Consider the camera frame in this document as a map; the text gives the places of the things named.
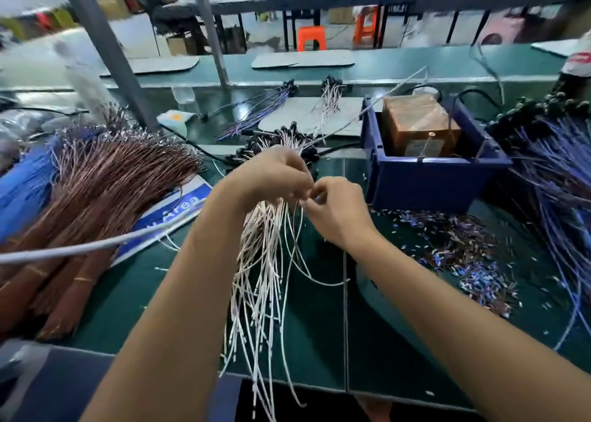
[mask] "blue plastic crate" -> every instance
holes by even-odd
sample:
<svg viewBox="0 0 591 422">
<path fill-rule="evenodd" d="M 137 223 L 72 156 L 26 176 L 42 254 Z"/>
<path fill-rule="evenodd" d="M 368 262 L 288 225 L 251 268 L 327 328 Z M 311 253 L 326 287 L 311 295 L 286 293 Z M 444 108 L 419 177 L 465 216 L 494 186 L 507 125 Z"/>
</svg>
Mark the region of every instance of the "blue plastic crate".
<svg viewBox="0 0 591 422">
<path fill-rule="evenodd" d="M 450 112 L 452 103 L 453 96 L 441 105 Z M 364 107 L 370 104 L 364 100 Z M 486 181 L 512 162 L 460 100 L 456 100 L 453 118 L 462 129 L 458 151 L 471 152 L 473 157 L 488 139 L 477 159 L 424 158 L 418 162 L 417 158 L 386 156 L 378 116 L 373 109 L 367 111 L 361 130 L 368 164 L 366 201 L 375 209 L 466 213 Z"/>
</svg>

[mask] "metal pole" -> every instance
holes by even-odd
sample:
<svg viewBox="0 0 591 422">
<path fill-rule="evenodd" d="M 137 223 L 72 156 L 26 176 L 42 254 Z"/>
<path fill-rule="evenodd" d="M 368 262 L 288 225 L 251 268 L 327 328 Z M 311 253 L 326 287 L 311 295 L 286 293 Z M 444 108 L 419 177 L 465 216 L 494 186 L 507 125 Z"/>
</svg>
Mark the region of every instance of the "metal pole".
<svg viewBox="0 0 591 422">
<path fill-rule="evenodd" d="M 218 32 L 216 31 L 216 24 L 213 22 L 213 13 L 211 12 L 211 4 L 209 0 L 197 0 L 197 6 L 199 7 L 199 13 L 205 23 L 205 30 L 207 30 L 207 41 L 211 48 L 211 54 L 213 60 L 216 63 L 216 69 L 218 69 L 218 76 L 222 87 L 226 87 L 228 84 L 226 65 L 223 61 L 222 47 L 220 46 L 220 40 L 218 39 Z"/>
<path fill-rule="evenodd" d="M 137 78 L 129 67 L 129 62 L 123 55 L 117 38 L 98 2 L 96 0 L 69 1 L 111 76 L 119 86 L 119 90 L 125 97 L 135 118 L 148 131 L 156 131 L 159 128 L 158 121 L 152 114 Z"/>
</svg>

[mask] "white bottle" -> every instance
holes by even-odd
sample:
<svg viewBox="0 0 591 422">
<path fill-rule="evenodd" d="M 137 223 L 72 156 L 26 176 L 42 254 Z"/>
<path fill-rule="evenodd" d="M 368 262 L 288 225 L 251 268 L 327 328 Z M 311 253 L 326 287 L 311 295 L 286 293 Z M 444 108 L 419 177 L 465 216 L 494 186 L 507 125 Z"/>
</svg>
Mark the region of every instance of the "white bottle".
<svg viewBox="0 0 591 422">
<path fill-rule="evenodd" d="M 91 66 L 76 60 L 65 42 L 57 41 L 54 50 L 64 61 L 66 78 L 85 108 L 96 123 L 107 125 L 106 112 L 112 103 L 117 104 L 117 100 L 107 90 L 99 74 Z"/>
</svg>

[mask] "worker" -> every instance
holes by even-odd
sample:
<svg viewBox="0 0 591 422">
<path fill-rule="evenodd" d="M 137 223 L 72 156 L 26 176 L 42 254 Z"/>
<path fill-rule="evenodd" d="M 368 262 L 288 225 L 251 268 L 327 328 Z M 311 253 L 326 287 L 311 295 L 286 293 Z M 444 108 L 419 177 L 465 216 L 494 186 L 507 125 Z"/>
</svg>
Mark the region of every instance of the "worker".
<svg viewBox="0 0 591 422">
<path fill-rule="evenodd" d="M 242 225 L 256 203 L 278 198 L 299 201 L 321 236 L 351 254 L 484 418 L 591 419 L 591 376 L 391 245 L 357 184 L 314 184 L 294 151 L 272 147 L 212 189 L 82 422 L 205 420 Z"/>
</svg>

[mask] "white board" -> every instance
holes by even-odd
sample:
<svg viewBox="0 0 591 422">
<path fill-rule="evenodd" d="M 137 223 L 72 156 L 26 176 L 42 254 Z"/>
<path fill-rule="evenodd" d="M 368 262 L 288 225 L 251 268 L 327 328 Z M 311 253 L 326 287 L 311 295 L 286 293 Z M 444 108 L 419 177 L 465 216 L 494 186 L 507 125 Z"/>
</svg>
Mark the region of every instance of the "white board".
<svg viewBox="0 0 591 422">
<path fill-rule="evenodd" d="M 253 69 L 270 67 L 352 66 L 351 50 L 318 50 L 308 52 L 263 53 L 255 58 Z"/>
<path fill-rule="evenodd" d="M 361 120 L 358 116 L 361 112 L 362 97 L 341 97 L 339 110 L 329 117 L 324 124 L 324 134 L 332 133 L 343 127 L 350 120 L 354 120 L 347 128 L 338 131 L 339 136 L 361 135 Z M 376 112 L 381 112 L 382 101 L 373 105 Z M 280 127 L 289 127 L 295 120 L 297 129 L 303 134 L 312 134 L 316 127 L 320 126 L 322 103 L 320 97 L 292 97 L 285 101 L 277 111 L 272 112 L 259 123 L 261 131 L 275 131 Z"/>
<path fill-rule="evenodd" d="M 578 39 L 564 39 L 562 41 L 535 42 L 531 46 L 544 52 L 569 57 L 577 48 Z"/>
<path fill-rule="evenodd" d="M 164 58 L 135 58 L 128 61 L 135 74 L 179 72 L 193 68 L 199 62 L 199 57 L 181 55 Z M 105 69 L 100 73 L 100 76 L 110 77 L 111 73 Z"/>
</svg>

